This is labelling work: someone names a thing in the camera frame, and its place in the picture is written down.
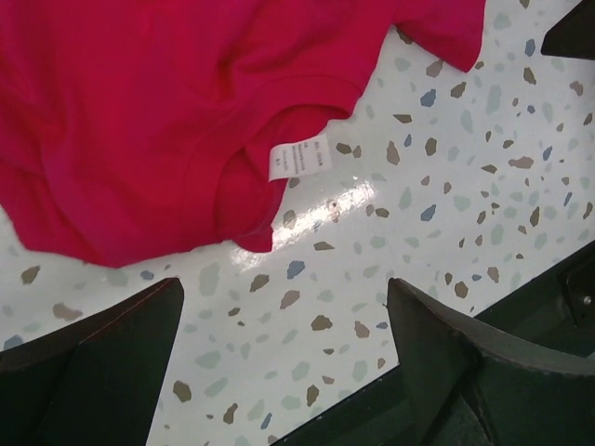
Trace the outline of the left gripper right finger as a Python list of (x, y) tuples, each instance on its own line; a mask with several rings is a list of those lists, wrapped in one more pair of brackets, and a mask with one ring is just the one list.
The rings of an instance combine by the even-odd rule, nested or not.
[(282, 444), (592, 444), (594, 316), (570, 294), (535, 280), (471, 317), (391, 280), (398, 366)]

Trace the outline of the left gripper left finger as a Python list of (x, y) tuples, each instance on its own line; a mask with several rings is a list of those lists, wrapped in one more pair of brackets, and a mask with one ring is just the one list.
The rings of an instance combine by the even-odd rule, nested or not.
[(183, 302), (167, 278), (2, 351), (2, 444), (146, 444)]

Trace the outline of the pink t shirt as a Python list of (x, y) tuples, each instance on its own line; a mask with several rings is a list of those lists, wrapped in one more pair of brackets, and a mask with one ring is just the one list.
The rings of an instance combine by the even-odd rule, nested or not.
[(482, 1), (5, 1), (1, 205), (21, 244), (120, 268), (272, 247), (396, 29), (466, 72)]

